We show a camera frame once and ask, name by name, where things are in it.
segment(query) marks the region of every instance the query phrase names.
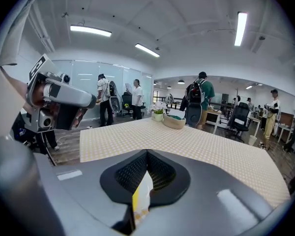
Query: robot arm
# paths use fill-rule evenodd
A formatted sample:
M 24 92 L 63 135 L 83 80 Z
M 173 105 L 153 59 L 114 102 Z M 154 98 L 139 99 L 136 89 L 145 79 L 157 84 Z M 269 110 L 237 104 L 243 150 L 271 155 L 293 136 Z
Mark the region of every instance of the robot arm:
M 77 127 L 87 109 L 96 104 L 94 95 L 69 85 L 70 77 L 64 73 L 58 76 L 57 73 L 57 68 L 46 55 L 29 73 L 26 102 L 32 106 L 33 112 L 31 118 L 24 121 L 25 128 L 33 132 Z M 35 100 L 38 87 L 43 87 L 42 101 L 39 103 Z

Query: white ceiling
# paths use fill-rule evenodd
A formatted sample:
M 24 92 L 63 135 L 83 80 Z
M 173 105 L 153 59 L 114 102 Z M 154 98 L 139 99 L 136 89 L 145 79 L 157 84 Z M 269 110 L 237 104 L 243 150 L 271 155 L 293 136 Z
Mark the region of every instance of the white ceiling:
M 197 76 L 183 76 L 183 77 L 172 77 L 167 79 L 157 80 L 156 85 L 154 88 L 156 89 L 167 89 L 168 86 L 171 86 L 173 89 L 186 89 L 188 85 L 193 83 L 197 79 Z M 178 84 L 179 80 L 184 80 L 185 84 Z M 244 90 L 248 86 L 254 86 L 258 82 L 231 78 L 231 77 L 218 77 L 218 76 L 208 76 L 208 81 L 212 82 L 213 84 L 222 83 L 225 86 L 232 87 L 234 89 L 238 88 L 238 90 Z M 269 88 L 267 85 L 258 86 L 259 88 Z
M 203 41 L 234 46 L 237 13 L 248 12 L 241 48 L 295 63 L 295 34 L 272 0 L 37 0 L 55 48 L 77 42 L 101 48 L 123 44 L 128 55 L 142 56 L 141 43 L 162 56 Z M 109 30 L 111 38 L 70 32 L 70 25 Z

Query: checkered tablecloth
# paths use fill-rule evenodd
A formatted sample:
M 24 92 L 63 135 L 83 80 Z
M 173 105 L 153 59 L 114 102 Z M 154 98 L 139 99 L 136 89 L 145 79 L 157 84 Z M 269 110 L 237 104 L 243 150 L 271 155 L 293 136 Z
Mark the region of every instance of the checkered tablecloth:
M 80 161 L 87 162 L 135 149 L 158 149 L 207 162 L 242 181 L 272 207 L 290 198 L 278 168 L 265 150 L 191 127 L 166 127 L 150 118 L 82 130 Z

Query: trash can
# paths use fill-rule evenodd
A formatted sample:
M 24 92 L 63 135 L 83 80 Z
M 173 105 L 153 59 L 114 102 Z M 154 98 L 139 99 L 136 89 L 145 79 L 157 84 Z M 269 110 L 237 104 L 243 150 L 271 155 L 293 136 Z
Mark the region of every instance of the trash can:
M 248 144 L 253 146 L 255 144 L 256 140 L 257 140 L 257 137 L 250 136 Z

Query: green shirt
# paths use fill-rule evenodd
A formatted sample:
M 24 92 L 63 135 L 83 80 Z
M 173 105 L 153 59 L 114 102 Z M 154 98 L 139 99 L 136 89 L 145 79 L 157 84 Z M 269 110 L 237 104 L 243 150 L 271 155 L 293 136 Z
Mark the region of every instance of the green shirt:
M 202 92 L 205 94 L 205 100 L 202 102 L 202 110 L 207 110 L 209 99 L 215 96 L 213 85 L 210 81 L 205 81 L 202 84 Z

